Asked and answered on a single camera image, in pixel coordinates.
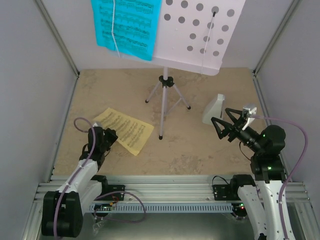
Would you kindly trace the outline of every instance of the yellow paper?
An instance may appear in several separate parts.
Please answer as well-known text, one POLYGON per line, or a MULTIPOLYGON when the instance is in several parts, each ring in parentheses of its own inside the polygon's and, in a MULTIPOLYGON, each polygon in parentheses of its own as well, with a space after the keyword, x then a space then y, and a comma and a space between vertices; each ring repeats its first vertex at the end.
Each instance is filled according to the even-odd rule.
POLYGON ((94 121, 100 122, 105 129, 115 130, 117 141, 135 156, 140 153, 155 128, 112 108, 105 110, 94 121))

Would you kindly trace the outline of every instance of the printed music notation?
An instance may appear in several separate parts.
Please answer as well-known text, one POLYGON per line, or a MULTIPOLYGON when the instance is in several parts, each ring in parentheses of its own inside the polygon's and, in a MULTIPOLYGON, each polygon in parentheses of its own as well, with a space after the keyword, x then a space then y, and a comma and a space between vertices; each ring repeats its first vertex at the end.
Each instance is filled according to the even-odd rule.
POLYGON ((138 155, 150 137, 154 126, 108 108, 94 121, 100 122, 103 128, 115 130, 117 141, 133 155, 138 155))
POLYGON ((160 0, 116 0, 115 6, 114 0, 91 0, 91 3, 98 46, 152 60, 160 0))

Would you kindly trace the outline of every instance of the purple cable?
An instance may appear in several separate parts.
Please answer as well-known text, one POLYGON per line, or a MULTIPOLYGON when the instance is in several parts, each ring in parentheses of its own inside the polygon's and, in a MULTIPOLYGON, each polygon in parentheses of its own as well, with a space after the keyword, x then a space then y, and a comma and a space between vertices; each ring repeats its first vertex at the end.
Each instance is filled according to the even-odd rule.
MULTIPOLYGON (((143 209, 143 217, 139 220, 136 220, 136 221, 130 221, 130 220, 121 220, 121 219, 116 219, 116 218, 112 218, 112 217, 103 217, 103 219, 108 219, 108 220, 111 220, 111 221, 115 221, 115 222, 120 222, 120 223, 127 223, 127 224, 138 224, 138 223, 141 223, 143 222, 145 219, 146 219, 146 216, 147 216, 147 210, 146 210, 146 207, 145 205, 143 204, 143 202, 136 196, 134 195, 133 193, 131 192, 128 192, 128 191, 112 191, 112 192, 109 192, 109 193, 106 193, 106 194, 103 194, 101 196, 98 196, 95 200, 99 200, 99 199, 102 199, 106 196, 110 196, 112 194, 128 194, 128 195, 131 195, 132 197, 134 197, 135 199, 137 199, 137 201, 141 204, 142 206, 142 209, 143 209)), ((97 215, 96 215, 96 212, 97 212, 97 209, 94 211, 93 215, 94 217, 98 218, 97 215)))
POLYGON ((76 119, 74 119, 73 121, 73 125, 75 126, 75 128, 77 130, 79 130, 80 132, 82 133, 88 133, 89 131, 84 131, 84 130, 81 130, 80 128, 77 127, 76 125, 76 121, 77 120, 84 120, 86 121, 90 127, 91 127, 91 130, 92 130, 92 135, 93 135, 93 144, 92 144, 92 148, 91 148, 91 151, 89 152, 89 155, 86 157, 85 161, 83 162, 83 164, 81 164, 81 167, 79 167, 75 173, 71 176, 70 178, 70 181, 67 183, 68 185, 65 186, 65 188, 62 190, 62 193, 60 194, 60 197, 58 199, 58 202, 56 203, 56 208, 55 208, 55 212, 54 212, 54 218, 53 218, 53 236, 55 239, 59 239, 59 236, 58 236, 58 232, 57 232, 57 222, 58 222, 58 213, 59 213, 59 208, 60 208, 60 205, 61 205, 61 202, 62 202, 62 198, 63 196, 65 195, 69 185, 71 185, 71 183, 73 182, 73 180, 76 178, 76 176, 78 175, 78 173, 82 170, 82 168, 87 164, 88 160, 90 159, 92 153, 94 152, 94 149, 95 149, 95 145, 96 145, 96 133, 95 133, 95 129, 94 127, 92 126, 92 124, 89 122, 89 120, 87 120, 86 118, 84 117, 77 117, 76 119))
POLYGON ((288 185, 289 180, 292 178, 293 174, 295 174, 295 172, 297 171, 300 163, 302 162, 302 159, 304 158, 304 156, 306 154, 308 142, 309 142, 308 141, 308 134, 301 125, 299 125, 293 121, 290 121, 290 120, 284 120, 284 119, 268 117, 268 116, 258 116, 258 115, 251 115, 250 117, 254 118, 254 119, 268 119, 268 120, 274 120, 274 121, 279 121, 279 122, 291 124, 291 125, 297 127, 298 129, 300 129, 304 135, 304 147, 303 147, 302 153, 299 157, 299 160, 296 162, 296 164, 295 164, 294 168, 292 169, 292 171, 290 172, 289 176, 284 181, 282 187, 280 188, 280 192, 279 192, 279 212, 280 212, 280 218, 281 218, 281 225, 282 225, 282 229, 283 229, 283 233, 284 233, 284 238, 286 240, 288 240, 289 238, 288 238, 288 233, 287 233, 287 228, 286 228, 286 223, 285 223, 284 211, 282 208, 282 197, 283 197, 283 193, 285 191, 285 188, 288 185))

